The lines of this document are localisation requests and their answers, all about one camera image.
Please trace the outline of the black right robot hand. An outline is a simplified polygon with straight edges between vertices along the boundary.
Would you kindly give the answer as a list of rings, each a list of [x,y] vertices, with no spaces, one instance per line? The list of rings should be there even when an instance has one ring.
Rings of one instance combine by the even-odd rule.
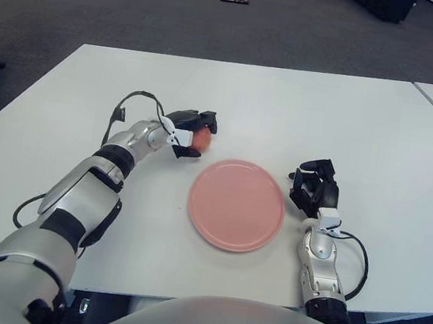
[[[319,208],[338,207],[339,187],[331,159],[307,161],[288,174],[293,185],[289,198],[307,217],[317,218]]]

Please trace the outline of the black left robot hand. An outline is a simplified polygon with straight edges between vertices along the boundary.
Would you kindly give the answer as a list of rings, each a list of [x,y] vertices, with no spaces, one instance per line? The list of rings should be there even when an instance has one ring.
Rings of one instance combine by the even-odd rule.
[[[170,141],[177,158],[198,158],[211,144],[218,131],[216,112],[175,111],[166,116],[173,123]]]

